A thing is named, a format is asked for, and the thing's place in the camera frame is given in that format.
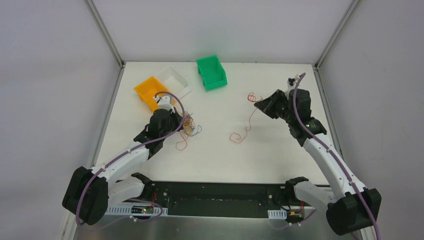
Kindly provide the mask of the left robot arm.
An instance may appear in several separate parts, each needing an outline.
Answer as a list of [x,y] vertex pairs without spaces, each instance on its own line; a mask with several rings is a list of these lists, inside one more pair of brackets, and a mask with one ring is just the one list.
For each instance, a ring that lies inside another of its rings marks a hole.
[[166,138],[182,129],[182,118],[175,108],[155,110],[123,153],[102,165],[81,166],[73,172],[62,206],[81,224],[94,225],[109,207],[130,198],[149,201],[153,189],[133,170],[159,152]]

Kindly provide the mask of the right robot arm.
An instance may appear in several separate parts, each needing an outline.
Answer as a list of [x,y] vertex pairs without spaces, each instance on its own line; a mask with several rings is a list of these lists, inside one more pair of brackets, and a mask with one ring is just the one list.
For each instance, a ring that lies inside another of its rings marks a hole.
[[322,190],[306,177],[295,177],[285,182],[285,202],[304,202],[323,211],[328,225],[339,236],[373,227],[376,239],[381,239],[377,218],[382,196],[377,189],[366,187],[332,146],[323,124],[312,117],[309,91],[292,89],[285,94],[278,89],[254,106],[268,117],[287,123],[290,134],[316,162],[332,191]]

